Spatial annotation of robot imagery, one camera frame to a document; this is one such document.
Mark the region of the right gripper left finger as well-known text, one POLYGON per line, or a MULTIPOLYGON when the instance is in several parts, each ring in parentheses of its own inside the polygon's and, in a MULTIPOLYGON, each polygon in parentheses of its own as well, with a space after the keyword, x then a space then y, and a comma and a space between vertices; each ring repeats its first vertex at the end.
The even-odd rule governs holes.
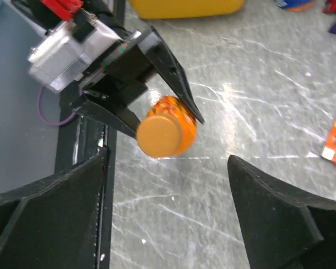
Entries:
POLYGON ((107 148, 0 193, 0 268, 95 268, 107 148))

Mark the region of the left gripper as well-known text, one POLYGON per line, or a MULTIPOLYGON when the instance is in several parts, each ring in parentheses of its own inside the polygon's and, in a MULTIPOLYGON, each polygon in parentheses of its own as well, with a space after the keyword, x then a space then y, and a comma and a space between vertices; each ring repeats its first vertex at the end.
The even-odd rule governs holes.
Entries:
POLYGON ((118 33, 120 39, 80 79, 82 94, 71 104, 73 112, 136 138, 141 121, 125 105, 112 101, 134 101, 147 90, 146 83, 160 75, 192 115, 204 124, 185 70, 157 30, 149 26, 143 32, 121 29, 118 33))

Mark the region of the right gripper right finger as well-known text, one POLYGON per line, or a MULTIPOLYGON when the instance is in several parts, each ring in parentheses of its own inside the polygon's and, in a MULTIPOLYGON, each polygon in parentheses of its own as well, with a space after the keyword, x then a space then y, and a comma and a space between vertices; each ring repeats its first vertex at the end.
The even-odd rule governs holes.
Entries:
POLYGON ((336 268, 336 201, 235 155, 227 170, 251 268, 336 268))

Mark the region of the orange juice bottle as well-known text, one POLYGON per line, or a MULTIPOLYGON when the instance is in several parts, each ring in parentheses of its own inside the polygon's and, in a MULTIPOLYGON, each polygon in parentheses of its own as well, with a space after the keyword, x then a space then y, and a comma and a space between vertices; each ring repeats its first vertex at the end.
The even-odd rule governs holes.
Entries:
POLYGON ((184 153, 197 136, 197 120, 183 102, 173 96, 162 97, 148 112, 146 120, 162 139, 159 157, 184 153))

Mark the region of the orange bottle cap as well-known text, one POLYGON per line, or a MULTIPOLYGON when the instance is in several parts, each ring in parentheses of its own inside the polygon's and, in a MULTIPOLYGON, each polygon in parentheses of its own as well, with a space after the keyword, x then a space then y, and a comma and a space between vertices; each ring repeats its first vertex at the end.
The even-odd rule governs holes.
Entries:
POLYGON ((172 115, 155 114, 138 126, 136 140, 139 148, 150 157, 173 156, 183 139, 179 121, 172 115))

